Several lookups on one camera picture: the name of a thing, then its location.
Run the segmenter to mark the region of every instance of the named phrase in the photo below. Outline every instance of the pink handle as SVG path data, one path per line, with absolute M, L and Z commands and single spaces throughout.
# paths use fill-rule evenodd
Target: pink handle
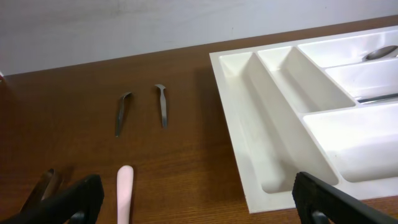
M 118 224 L 129 224 L 133 177 L 134 171 L 131 166 L 122 166 L 118 171 L 116 183 L 118 189 Z

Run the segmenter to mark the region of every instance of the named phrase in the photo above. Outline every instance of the black object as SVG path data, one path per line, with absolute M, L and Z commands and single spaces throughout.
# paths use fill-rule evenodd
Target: black object
M 99 175 L 89 175 L 58 195 L 41 201 L 0 224 L 94 224 L 104 199 Z
M 329 223 L 398 223 L 322 180 L 299 172 L 293 186 L 293 198 L 298 215 L 304 224 Z

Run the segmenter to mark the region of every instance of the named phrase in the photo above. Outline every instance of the wooden table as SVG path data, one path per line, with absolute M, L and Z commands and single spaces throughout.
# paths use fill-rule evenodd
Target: wooden table
M 116 223 L 116 173 L 135 170 L 134 223 L 299 223 L 295 209 L 250 215 L 210 52 L 398 25 L 398 16 L 12 75 L 0 84 L 0 220 L 19 211 L 41 173 L 66 185 L 102 178 L 98 223 Z M 169 126 L 159 93 L 167 87 Z M 132 91 L 121 137 L 117 100 Z M 398 217 L 398 197 L 367 200 Z

